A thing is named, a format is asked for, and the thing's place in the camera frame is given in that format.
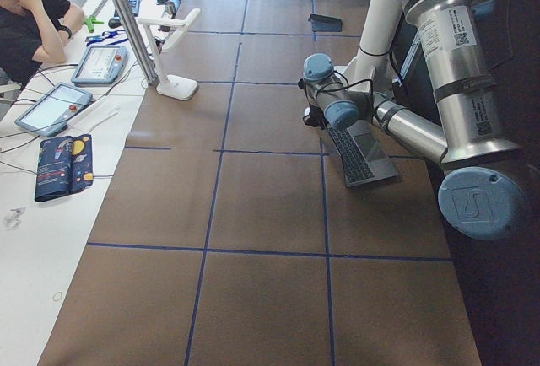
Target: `black t-shirt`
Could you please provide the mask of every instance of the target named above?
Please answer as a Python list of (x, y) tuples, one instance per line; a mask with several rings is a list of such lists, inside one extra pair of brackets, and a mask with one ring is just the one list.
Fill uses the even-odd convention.
[[(47, 15), (56, 28), (58, 21), (69, 10), (68, 0), (41, 0)], [(40, 30), (34, 16), (18, 16), (0, 7), (0, 67), (9, 78), (25, 86), (40, 67), (33, 61), (35, 51), (41, 46)]]

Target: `blue joint cap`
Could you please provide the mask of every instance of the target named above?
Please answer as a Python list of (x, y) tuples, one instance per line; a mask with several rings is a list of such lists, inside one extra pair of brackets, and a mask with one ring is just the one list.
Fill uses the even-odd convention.
[(454, 170), (439, 189), (439, 207), (458, 231), (477, 240), (498, 240), (517, 234), (531, 217), (527, 194), (495, 170)]
[(360, 118), (356, 105), (350, 100), (336, 100), (324, 110), (324, 116), (332, 128), (345, 130)]
[(304, 61), (304, 78), (310, 82), (321, 81), (333, 72), (334, 63), (326, 54), (313, 54)]

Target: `blue notebook cover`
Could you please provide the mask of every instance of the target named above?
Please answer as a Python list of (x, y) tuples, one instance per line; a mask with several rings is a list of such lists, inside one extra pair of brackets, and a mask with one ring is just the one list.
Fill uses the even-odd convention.
[(54, 137), (40, 144), (35, 180), (36, 202), (78, 193), (92, 185), (92, 137)]

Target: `desk lamp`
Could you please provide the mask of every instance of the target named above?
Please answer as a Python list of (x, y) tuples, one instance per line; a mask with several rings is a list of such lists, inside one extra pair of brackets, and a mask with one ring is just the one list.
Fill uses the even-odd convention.
[(201, 9), (193, 9), (185, 19), (163, 19), (163, 18), (138, 18), (138, 22), (144, 27), (146, 36), (148, 37), (148, 43), (152, 50), (152, 55), (154, 56), (155, 70), (159, 77), (159, 84), (156, 87), (156, 90), (159, 94), (165, 96), (170, 96), (171, 98), (179, 100), (189, 100), (195, 91), (197, 91), (198, 83), (192, 79), (179, 77), (176, 75), (167, 75), (163, 69), (163, 63), (159, 56), (159, 50), (155, 44), (154, 35), (150, 26), (166, 26), (174, 28), (175, 31), (172, 35), (169, 36), (167, 41), (164, 44), (163, 51), (173, 48), (178, 41), (186, 35), (189, 26), (193, 23), (195, 18), (201, 13)]

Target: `robot arm label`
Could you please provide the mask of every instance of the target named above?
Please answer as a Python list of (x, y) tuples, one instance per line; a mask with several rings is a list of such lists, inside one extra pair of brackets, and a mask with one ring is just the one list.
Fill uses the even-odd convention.
[(466, 6), (436, 10), (418, 28), (426, 60), (438, 51), (453, 51), (477, 44)]

